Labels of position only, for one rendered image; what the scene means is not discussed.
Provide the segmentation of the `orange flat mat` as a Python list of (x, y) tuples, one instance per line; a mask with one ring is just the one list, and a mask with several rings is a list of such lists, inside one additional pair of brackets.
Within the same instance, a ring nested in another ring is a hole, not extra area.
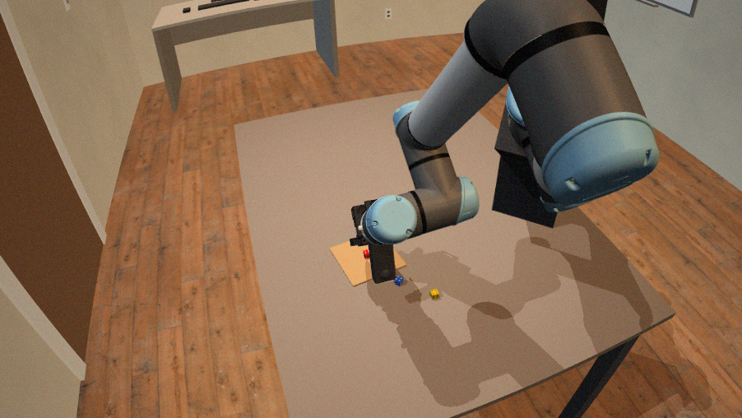
[[(350, 241), (330, 248), (352, 286), (357, 286), (373, 279), (370, 258), (364, 258), (364, 250), (366, 249), (369, 249), (368, 245), (360, 247), (358, 245), (350, 246)], [(396, 270), (405, 267), (406, 263), (394, 248), (393, 250)]]

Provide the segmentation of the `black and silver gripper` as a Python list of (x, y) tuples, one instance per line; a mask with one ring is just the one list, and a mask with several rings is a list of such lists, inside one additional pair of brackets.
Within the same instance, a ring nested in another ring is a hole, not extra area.
[(354, 224), (357, 225), (357, 226), (355, 226), (356, 238), (350, 239), (350, 246), (358, 245), (358, 247), (359, 247), (359, 246), (363, 246), (363, 245), (368, 245), (369, 242), (366, 241), (366, 239), (364, 238), (364, 236), (362, 236), (361, 231), (358, 230), (358, 226), (360, 225), (360, 221), (361, 221), (361, 218), (362, 218), (363, 214), (370, 208), (370, 206), (376, 200), (377, 199), (365, 201), (364, 202), (365, 205), (363, 204), (363, 205), (353, 206), (351, 208), (352, 218), (354, 220)]

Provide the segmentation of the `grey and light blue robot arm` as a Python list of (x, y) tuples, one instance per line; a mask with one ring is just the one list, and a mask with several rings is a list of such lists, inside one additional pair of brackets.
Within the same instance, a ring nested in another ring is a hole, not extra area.
[(508, 127), (546, 211), (619, 191), (658, 164), (652, 124), (587, 0), (485, 0), (463, 38), (423, 98), (392, 116), (415, 190), (379, 198), (361, 218), (375, 284), (396, 279), (394, 244), (478, 213), (445, 142), (507, 84)]

